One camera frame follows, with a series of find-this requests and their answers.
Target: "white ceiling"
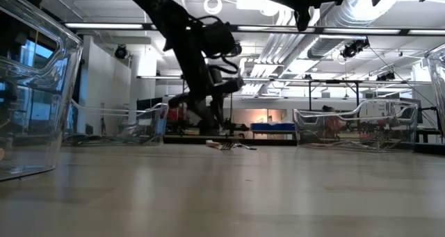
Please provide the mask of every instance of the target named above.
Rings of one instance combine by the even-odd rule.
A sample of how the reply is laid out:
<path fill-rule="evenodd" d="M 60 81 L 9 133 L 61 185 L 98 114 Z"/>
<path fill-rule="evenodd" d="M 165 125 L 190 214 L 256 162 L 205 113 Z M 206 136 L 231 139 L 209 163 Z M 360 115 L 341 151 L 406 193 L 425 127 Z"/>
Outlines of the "white ceiling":
<path fill-rule="evenodd" d="M 187 11 L 196 17 L 208 15 L 203 9 L 204 0 L 184 0 Z M 42 5 L 65 21 L 85 22 L 150 22 L 144 12 L 132 0 L 44 0 Z M 371 26 L 376 27 L 424 27 L 439 28 L 445 26 L 445 1 L 399 1 L 387 13 L 375 20 Z M 274 24 L 277 15 L 267 17 L 258 10 L 238 10 L 236 4 L 224 1 L 222 11 L 218 14 L 223 21 L 232 24 Z M 162 49 L 164 38 L 158 32 L 109 31 L 101 36 L 141 36 L 150 37 L 153 44 Z M 236 40 L 243 46 L 243 54 L 260 54 L 266 45 L 269 34 L 265 33 L 235 33 Z M 407 37 L 369 37 L 371 46 L 388 64 L 402 58 L 398 56 L 403 51 L 404 56 L 421 55 L 423 52 L 445 43 L 445 38 L 407 38 Z M 346 64 L 346 69 L 354 76 L 365 75 L 384 67 L 380 59 L 366 50 L 358 58 Z M 164 53 L 163 60 L 158 63 L 160 70 L 178 70 L 179 66 L 171 52 Z M 322 61 L 316 66 L 320 72 L 317 77 L 339 78 L 345 72 L 345 66 L 336 59 Z M 398 66 L 401 74 L 408 77 L 410 65 Z"/>

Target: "transparent plastic container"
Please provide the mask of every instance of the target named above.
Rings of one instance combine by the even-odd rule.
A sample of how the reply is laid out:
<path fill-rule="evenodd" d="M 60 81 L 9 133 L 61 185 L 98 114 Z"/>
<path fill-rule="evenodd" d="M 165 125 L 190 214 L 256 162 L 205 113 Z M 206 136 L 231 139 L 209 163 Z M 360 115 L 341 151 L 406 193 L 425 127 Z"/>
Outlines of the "transparent plastic container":
<path fill-rule="evenodd" d="M 425 58 L 428 60 L 442 131 L 445 132 L 445 44 L 426 53 Z"/>
<path fill-rule="evenodd" d="M 0 180 L 4 180 L 56 167 L 83 45 L 25 0 L 0 0 L 0 23 Z M 53 44 L 53 50 L 43 42 Z"/>
<path fill-rule="evenodd" d="M 347 113 L 293 110 L 299 147 L 361 152 L 412 152 L 417 104 L 369 99 Z"/>
<path fill-rule="evenodd" d="M 71 102 L 64 145 L 147 145 L 163 144 L 168 105 L 157 104 L 145 111 L 90 108 Z M 87 117 L 89 123 L 83 123 Z"/>

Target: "wooden floor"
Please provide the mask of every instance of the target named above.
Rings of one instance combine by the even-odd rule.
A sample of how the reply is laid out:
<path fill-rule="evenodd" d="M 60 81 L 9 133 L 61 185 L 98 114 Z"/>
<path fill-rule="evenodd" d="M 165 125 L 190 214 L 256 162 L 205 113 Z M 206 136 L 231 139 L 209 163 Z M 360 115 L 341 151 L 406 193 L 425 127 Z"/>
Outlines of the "wooden floor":
<path fill-rule="evenodd" d="M 445 159 L 260 147 L 63 149 L 0 183 L 0 236 L 445 235 Z"/>

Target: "ceiling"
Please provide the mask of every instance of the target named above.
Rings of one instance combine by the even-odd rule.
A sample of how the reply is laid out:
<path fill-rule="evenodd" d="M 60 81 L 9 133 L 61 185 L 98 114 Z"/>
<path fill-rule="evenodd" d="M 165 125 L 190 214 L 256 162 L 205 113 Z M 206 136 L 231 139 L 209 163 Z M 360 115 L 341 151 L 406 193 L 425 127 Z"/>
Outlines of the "ceiling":
<path fill-rule="evenodd" d="M 208 15 L 204 10 L 204 0 L 175 1 L 184 6 L 195 17 Z M 42 5 L 66 22 L 150 22 L 149 17 L 132 0 L 44 0 Z M 321 13 L 323 14 L 324 9 L 328 7 L 330 7 L 328 4 L 322 6 Z M 418 0 L 399 0 L 385 14 L 371 22 L 369 26 L 442 28 L 445 26 L 444 9 L 445 0 L 427 0 L 423 3 Z M 217 16 L 221 20 L 232 24 L 245 25 L 271 25 L 276 24 L 280 18 L 279 15 L 265 16 L 259 10 L 237 9 L 236 0 L 223 0 L 222 10 Z M 150 37 L 152 44 L 157 49 L 162 49 L 165 43 L 161 34 L 155 31 L 106 31 L 97 32 L 95 35 L 100 35 L 96 39 L 98 43 L 101 43 L 100 40 L 104 37 L 113 39 L 129 36 Z M 234 33 L 234 37 L 243 47 L 242 57 L 258 58 L 264 47 L 268 45 L 271 35 L 265 33 Z M 349 79 L 363 79 L 368 76 L 369 72 L 381 69 L 386 64 L 394 63 L 396 71 L 403 78 L 408 79 L 410 78 L 411 65 L 418 62 L 427 50 L 445 43 L 445 38 L 370 36 L 369 41 L 374 51 L 366 49 L 358 57 L 344 65 L 342 60 L 340 62 L 338 60 L 339 50 L 333 49 L 325 59 L 313 66 L 316 68 L 316 72 L 312 71 L 312 67 L 307 72 L 311 72 L 314 79 L 341 78 L 344 77 L 345 72 L 348 73 Z M 137 54 L 138 51 L 144 50 L 144 46 L 133 45 L 131 50 L 134 54 Z M 300 44 L 296 45 L 292 51 L 296 51 L 299 46 Z M 180 68 L 173 53 L 171 51 L 160 53 L 163 56 L 158 61 L 158 68 L 161 73 L 180 74 Z M 240 63 L 242 57 L 235 58 L 234 61 Z M 282 69 L 280 70 L 280 67 L 277 67 L 274 73 L 279 71 L 282 72 Z"/>

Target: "clear plastic bin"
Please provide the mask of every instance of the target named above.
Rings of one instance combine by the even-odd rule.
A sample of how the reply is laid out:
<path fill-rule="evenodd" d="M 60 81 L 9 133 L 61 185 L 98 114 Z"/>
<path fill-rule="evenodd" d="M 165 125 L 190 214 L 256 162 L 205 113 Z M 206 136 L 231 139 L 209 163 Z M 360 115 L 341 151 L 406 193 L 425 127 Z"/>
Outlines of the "clear plastic bin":
<path fill-rule="evenodd" d="M 369 99 L 347 113 L 294 109 L 299 147 L 364 152 L 411 152 L 416 142 L 416 104 Z"/>
<path fill-rule="evenodd" d="M 167 114 L 167 104 L 157 104 L 145 111 L 130 111 L 88 108 L 72 101 L 63 143 L 71 146 L 159 146 L 163 143 Z"/>
<path fill-rule="evenodd" d="M 428 60 L 442 131 L 445 132 L 445 44 L 429 51 L 425 57 Z"/>
<path fill-rule="evenodd" d="M 0 35 L 0 180 L 4 180 L 56 167 L 83 45 L 25 0 L 0 0 L 0 21 L 1 31 L 10 33 Z M 42 41 L 53 44 L 53 50 L 41 46 Z"/>

